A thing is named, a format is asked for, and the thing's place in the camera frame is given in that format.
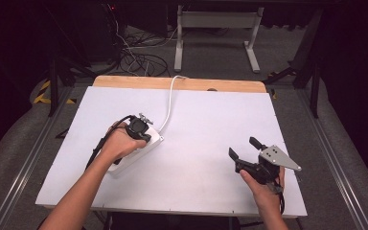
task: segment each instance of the person's left hand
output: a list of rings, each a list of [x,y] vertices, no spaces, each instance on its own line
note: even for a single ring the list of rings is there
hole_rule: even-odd
[[[101,150],[100,154],[108,156],[112,162],[129,155],[134,150],[141,149],[146,146],[146,141],[134,140],[131,138],[127,134],[125,126],[127,126],[127,124],[124,122],[118,125],[118,128],[116,128],[109,136]]]

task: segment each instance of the dark floor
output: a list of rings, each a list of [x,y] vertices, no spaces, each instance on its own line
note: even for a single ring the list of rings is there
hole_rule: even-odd
[[[255,45],[255,53],[262,73],[253,74],[242,42],[250,31],[229,30],[224,35],[190,32],[185,36],[184,58],[180,75],[200,79],[261,81],[275,71],[288,67],[304,30],[261,27]],[[133,49],[162,57],[174,75],[174,41],[161,47]],[[290,229],[368,229],[368,170],[360,159],[348,134],[328,103],[324,84],[320,87],[318,113],[315,120],[307,111],[310,89],[295,90],[288,77],[267,87],[275,90],[272,99],[277,118],[290,156],[303,171],[297,174],[308,210],[308,216],[288,219]],[[86,86],[92,80],[78,80],[69,92],[69,98],[81,101]],[[35,198],[44,177],[62,143],[56,135],[71,125],[78,104],[65,104],[55,119],[47,119],[49,104],[38,103],[19,119],[0,143],[0,208],[7,210],[0,229],[36,229],[49,213],[35,205]],[[41,130],[52,122],[41,146],[35,146]],[[31,152],[38,149],[35,165],[30,167],[30,177],[23,180],[15,197],[5,199],[23,164],[29,161]],[[242,218],[242,222],[255,218]],[[101,223],[91,214],[85,227],[101,229]],[[262,226],[244,229],[263,229]]]

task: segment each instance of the table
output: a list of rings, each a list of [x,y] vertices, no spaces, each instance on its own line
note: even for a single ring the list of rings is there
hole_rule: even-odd
[[[118,118],[144,112],[153,119],[154,127],[161,124],[170,81],[98,77],[84,95],[36,204],[52,208],[58,203],[83,173],[109,124]],[[258,152],[248,144],[254,133],[262,143],[276,144],[287,152],[265,87],[253,81],[177,79],[174,88],[179,90],[172,94],[164,141],[116,179],[107,174],[92,210],[257,216],[253,196],[234,172],[228,149],[232,147],[240,158],[257,162]],[[218,92],[200,91],[210,88]],[[286,171],[286,184],[285,217],[305,216],[291,170]]]

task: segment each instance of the power strip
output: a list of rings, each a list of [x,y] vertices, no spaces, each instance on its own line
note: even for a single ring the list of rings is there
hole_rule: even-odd
[[[160,134],[152,126],[149,126],[149,129],[145,133],[151,136],[151,139],[146,146],[142,149],[137,149],[128,156],[122,158],[118,165],[112,164],[107,171],[109,174],[116,176],[129,165],[133,164],[133,162],[137,161],[146,153],[156,148],[163,141],[163,136],[160,136]]]

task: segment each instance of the gray carpet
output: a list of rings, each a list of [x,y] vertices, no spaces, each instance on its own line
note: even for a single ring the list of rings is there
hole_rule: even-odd
[[[261,27],[255,44],[255,53],[262,69],[261,74],[252,73],[246,52],[242,47],[242,42],[249,36],[248,30],[229,30],[223,36],[203,32],[187,33],[184,37],[183,65],[180,75],[202,79],[264,80],[268,73],[281,71],[288,67],[287,60],[293,59],[303,32],[304,30],[300,29],[289,32],[287,29]],[[173,75],[174,48],[175,43],[171,41],[162,47],[137,49],[133,52],[148,53],[164,58]],[[288,152],[303,167],[297,176],[301,179],[300,188],[309,215],[299,219],[287,219],[287,225],[289,229],[357,229],[339,185],[334,179],[334,174],[330,170],[315,128],[311,123],[310,114],[301,102],[298,92],[289,85],[290,81],[292,77],[268,86],[268,89],[275,89],[276,92],[276,99],[272,101]],[[92,80],[78,80],[72,90],[71,98],[77,98],[79,103],[86,86],[90,83]],[[322,84],[320,89],[319,122],[337,153],[339,163],[368,218],[368,170],[328,103],[325,86]],[[308,93],[309,90],[308,87],[303,93]],[[0,206],[33,148],[46,122],[49,108],[48,104],[35,104],[13,125],[1,141]],[[14,205],[5,229],[36,229],[49,213],[45,208],[35,205],[35,198],[62,142],[55,136],[71,125],[77,109],[77,104],[66,104],[60,111],[33,173]],[[258,219],[241,219],[242,222],[254,220]],[[102,229],[101,223],[92,214],[84,226],[87,229]],[[263,229],[263,227],[244,229]]]

